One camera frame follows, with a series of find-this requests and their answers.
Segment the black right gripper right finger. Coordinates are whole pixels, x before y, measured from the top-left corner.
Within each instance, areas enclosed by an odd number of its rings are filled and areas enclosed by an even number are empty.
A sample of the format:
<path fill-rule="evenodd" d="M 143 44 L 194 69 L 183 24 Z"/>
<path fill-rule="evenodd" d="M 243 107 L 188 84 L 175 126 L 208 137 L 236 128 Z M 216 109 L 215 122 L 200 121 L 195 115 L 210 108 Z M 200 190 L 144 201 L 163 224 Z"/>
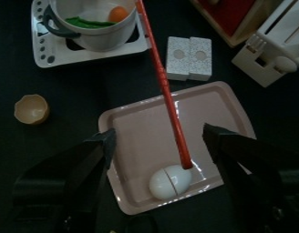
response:
<path fill-rule="evenodd" d="M 299 154 L 207 124 L 203 140 L 242 233 L 299 233 Z"/>

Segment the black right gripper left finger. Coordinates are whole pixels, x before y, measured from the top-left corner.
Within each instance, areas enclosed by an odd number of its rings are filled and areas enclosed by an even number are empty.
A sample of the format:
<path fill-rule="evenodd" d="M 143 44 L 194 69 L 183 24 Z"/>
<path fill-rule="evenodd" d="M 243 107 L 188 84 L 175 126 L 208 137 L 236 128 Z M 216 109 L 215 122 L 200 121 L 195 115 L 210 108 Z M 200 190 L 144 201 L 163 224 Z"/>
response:
<path fill-rule="evenodd" d="M 95 233 L 113 129 L 46 158 L 17 179 L 5 233 Z"/>

